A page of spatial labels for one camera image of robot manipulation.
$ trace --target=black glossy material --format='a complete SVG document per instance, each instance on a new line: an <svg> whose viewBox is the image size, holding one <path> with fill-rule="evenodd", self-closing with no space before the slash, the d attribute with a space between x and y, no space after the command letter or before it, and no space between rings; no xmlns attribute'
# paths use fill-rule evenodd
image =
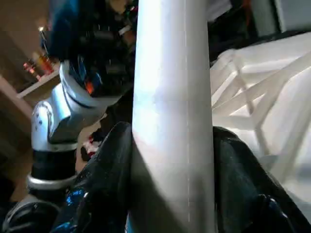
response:
<svg viewBox="0 0 311 233"><path fill-rule="evenodd" d="M228 130L213 131L219 232L311 232L306 218L248 146Z"/></svg>
<svg viewBox="0 0 311 233"><path fill-rule="evenodd" d="M57 210L46 203L29 203L14 213L3 233L47 233L57 214Z"/></svg>
<svg viewBox="0 0 311 233"><path fill-rule="evenodd" d="M75 175L75 150L50 152L34 150L31 176L41 180L63 180Z"/></svg>
<svg viewBox="0 0 311 233"><path fill-rule="evenodd" d="M68 193L68 187L59 190L38 190L28 187L28 192L40 200L50 201L61 205Z"/></svg>
<svg viewBox="0 0 311 233"><path fill-rule="evenodd" d="M130 124L118 123L78 175L51 232L124 233L131 145Z"/></svg>

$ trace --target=silver joint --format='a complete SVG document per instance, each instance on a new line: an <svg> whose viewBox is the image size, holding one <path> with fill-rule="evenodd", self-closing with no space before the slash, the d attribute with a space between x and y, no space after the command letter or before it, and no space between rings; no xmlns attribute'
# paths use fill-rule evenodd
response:
<svg viewBox="0 0 311 233"><path fill-rule="evenodd" d="M76 175L71 176L64 180L55 180L55 181L47 181L47 180L40 180L37 178L32 177L30 174L27 176L26 183L27 187L31 189L37 190L59 190L68 188L73 185Z"/></svg>

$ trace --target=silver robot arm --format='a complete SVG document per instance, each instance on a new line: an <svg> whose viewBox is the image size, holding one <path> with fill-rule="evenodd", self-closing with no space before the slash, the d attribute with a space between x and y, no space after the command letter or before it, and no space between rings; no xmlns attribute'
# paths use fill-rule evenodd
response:
<svg viewBox="0 0 311 233"><path fill-rule="evenodd" d="M75 151L79 133L100 120L107 107L120 98L92 98L69 75L69 62L61 64L59 73L61 83L48 99L35 106L33 112L34 163L26 181L29 195L7 214L3 232L11 232L15 222L23 218L22 212L30 219L45 216L46 222L40 226L43 228L34 227L41 232L50 230L67 190L76 178Z"/></svg>
<svg viewBox="0 0 311 233"><path fill-rule="evenodd" d="M34 154L50 153L63 154L71 151L72 155L77 148L77 139L81 130L94 124L104 115L107 107L118 101L119 97L92 98L69 75L69 63L64 62L60 67L61 83L57 85L50 98L41 101L35 107L32 119L32 148ZM66 159L60 158L60 164L51 168L50 173L62 173L65 169L74 171L72 161L65 164ZM68 188L75 178L75 173L53 176L44 174L48 168L36 172L36 164L27 178L30 189L57 190Z"/></svg>

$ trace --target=white vertical tube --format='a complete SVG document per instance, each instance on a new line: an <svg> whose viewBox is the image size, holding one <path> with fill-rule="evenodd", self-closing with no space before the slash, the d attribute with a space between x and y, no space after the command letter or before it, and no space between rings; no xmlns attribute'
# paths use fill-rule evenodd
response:
<svg viewBox="0 0 311 233"><path fill-rule="evenodd" d="M135 233L215 232L206 2L139 1Z"/></svg>

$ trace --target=black cylinder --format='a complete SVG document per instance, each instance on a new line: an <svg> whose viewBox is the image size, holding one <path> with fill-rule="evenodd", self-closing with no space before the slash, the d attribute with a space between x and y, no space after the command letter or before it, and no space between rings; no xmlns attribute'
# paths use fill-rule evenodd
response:
<svg viewBox="0 0 311 233"><path fill-rule="evenodd" d="M34 150L31 176L40 180L64 180L75 175L75 150L64 152Z"/></svg>

